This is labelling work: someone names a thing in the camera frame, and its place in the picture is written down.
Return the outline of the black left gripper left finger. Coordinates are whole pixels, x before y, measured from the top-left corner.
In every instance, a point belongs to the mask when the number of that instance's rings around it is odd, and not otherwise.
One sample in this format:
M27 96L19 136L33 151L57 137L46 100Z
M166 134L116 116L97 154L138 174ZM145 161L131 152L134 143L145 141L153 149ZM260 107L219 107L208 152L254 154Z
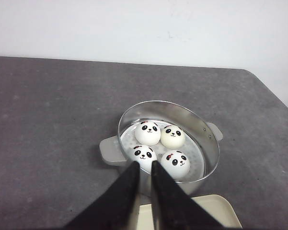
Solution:
M139 163L134 161L65 230L135 230L140 206Z

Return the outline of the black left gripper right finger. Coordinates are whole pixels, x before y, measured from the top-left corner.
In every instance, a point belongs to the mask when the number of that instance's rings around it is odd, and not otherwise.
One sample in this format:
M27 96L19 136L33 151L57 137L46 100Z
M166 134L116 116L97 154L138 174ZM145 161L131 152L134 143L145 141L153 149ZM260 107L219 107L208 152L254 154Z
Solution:
M158 161L151 168L151 207L156 230L223 230L192 200Z

